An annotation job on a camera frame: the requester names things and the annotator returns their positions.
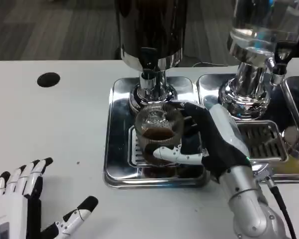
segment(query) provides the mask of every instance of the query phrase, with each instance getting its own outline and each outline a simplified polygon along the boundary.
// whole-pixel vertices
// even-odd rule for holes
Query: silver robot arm
[[[288,239],[283,220],[268,206],[249,167],[227,170],[219,183],[234,213],[234,232],[239,239]]]
[[[178,145],[174,149],[159,147],[153,152],[154,156],[182,164],[203,164],[225,191],[228,205],[234,213],[234,232],[239,239],[288,239],[283,220],[268,206],[258,180],[254,178],[248,149],[228,111],[221,105],[207,110],[195,103],[173,103],[195,121],[208,153],[182,155],[179,150],[181,145]],[[266,178],[284,213],[292,239],[295,239],[278,188],[270,174],[263,178]]]

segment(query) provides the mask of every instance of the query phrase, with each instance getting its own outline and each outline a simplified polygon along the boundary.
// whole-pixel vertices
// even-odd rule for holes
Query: glass cup
[[[135,131],[145,160],[153,166],[170,166],[171,163],[153,157],[146,150],[151,145],[180,144],[184,130],[184,117],[178,109],[167,103],[154,103],[144,107],[136,116]]]

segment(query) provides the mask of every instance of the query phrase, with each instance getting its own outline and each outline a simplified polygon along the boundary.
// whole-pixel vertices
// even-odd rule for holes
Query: black container
[[[143,68],[183,48],[187,0],[115,0],[115,5],[121,49]]]

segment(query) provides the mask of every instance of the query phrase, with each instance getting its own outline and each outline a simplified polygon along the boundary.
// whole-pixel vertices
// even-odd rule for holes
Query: black cable
[[[271,193],[275,197],[275,199],[278,203],[278,206],[279,206],[280,210],[282,211],[282,213],[285,217],[287,226],[288,226],[289,231],[290,231],[291,238],[292,239],[297,239],[293,223],[291,222],[289,213],[287,211],[287,207],[286,207],[285,202],[283,200],[283,197],[282,197],[282,195],[279,191],[279,188],[276,186],[275,182],[270,177],[266,177],[266,181],[267,181],[267,184],[269,186],[269,189],[270,189]]]

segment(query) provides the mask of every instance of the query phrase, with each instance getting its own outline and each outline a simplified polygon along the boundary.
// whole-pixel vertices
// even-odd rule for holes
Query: clear glass
[[[160,145],[178,145],[184,130],[184,117],[178,109],[167,103],[154,103],[144,107],[136,116],[135,131],[145,160],[157,167],[170,166],[152,155]]]
[[[299,40],[299,0],[237,0],[230,35],[240,47],[272,56],[278,41]]]

